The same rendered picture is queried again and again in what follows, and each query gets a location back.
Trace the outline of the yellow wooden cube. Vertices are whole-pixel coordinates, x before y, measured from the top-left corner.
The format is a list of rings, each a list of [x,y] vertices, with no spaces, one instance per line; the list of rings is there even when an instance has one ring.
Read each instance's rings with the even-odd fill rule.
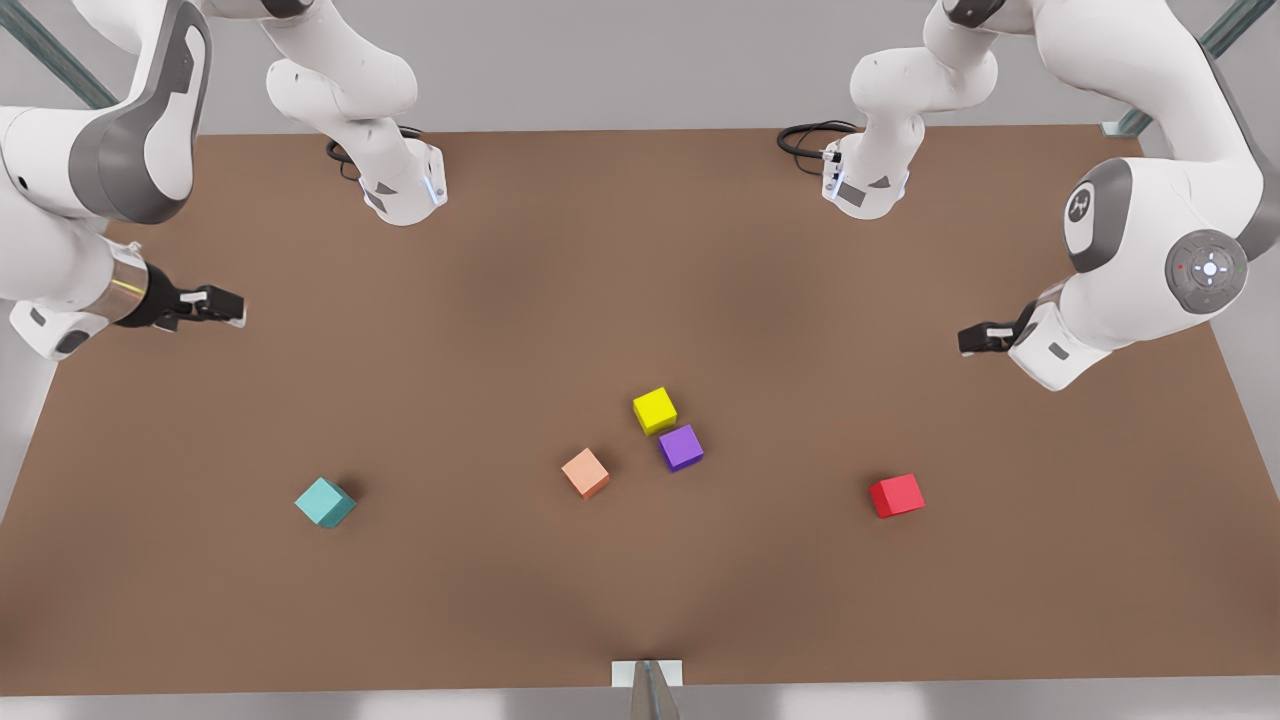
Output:
[[[632,409],[645,436],[654,436],[678,420],[678,413],[666,387],[636,397]]]

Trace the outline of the teal blue wooden cube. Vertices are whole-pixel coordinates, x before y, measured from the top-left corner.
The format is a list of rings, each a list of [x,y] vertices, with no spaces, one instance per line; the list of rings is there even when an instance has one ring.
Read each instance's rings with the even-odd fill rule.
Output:
[[[294,506],[315,525],[332,529],[357,506],[335,482],[319,477],[296,500]]]

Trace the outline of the purple wooden cube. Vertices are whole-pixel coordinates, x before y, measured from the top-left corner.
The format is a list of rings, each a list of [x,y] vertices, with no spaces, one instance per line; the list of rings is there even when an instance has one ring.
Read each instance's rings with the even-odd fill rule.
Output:
[[[704,448],[691,425],[666,432],[658,442],[666,466],[672,473],[689,468],[704,457]]]

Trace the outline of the silver frame post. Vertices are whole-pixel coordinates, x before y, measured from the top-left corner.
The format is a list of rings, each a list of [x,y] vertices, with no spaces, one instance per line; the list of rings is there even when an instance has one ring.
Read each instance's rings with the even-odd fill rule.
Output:
[[[0,0],[3,27],[90,109],[109,108],[116,97],[23,4]]]
[[[1088,44],[1100,55],[1080,67],[1085,88],[1130,105],[1120,120],[1101,126],[1105,136],[1138,137],[1156,124],[1174,149],[1201,159],[1243,143],[1216,60],[1280,0],[1225,1],[1228,8],[1202,36],[1155,0],[1115,6],[1117,23]]]
[[[672,694],[684,685],[681,660],[616,660],[611,664],[614,688],[630,688],[630,720],[681,720]]]

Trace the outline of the orange wooden cube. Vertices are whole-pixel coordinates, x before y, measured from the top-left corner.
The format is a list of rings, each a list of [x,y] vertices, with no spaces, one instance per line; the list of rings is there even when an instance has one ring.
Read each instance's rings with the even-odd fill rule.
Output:
[[[575,455],[561,470],[582,498],[591,498],[611,480],[609,471],[590,448]]]

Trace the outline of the red wooden cube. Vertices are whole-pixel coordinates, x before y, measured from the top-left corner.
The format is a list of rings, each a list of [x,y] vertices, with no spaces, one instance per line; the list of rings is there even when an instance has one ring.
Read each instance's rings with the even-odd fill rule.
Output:
[[[892,518],[913,512],[925,506],[922,489],[914,474],[877,480],[869,495],[878,518]]]

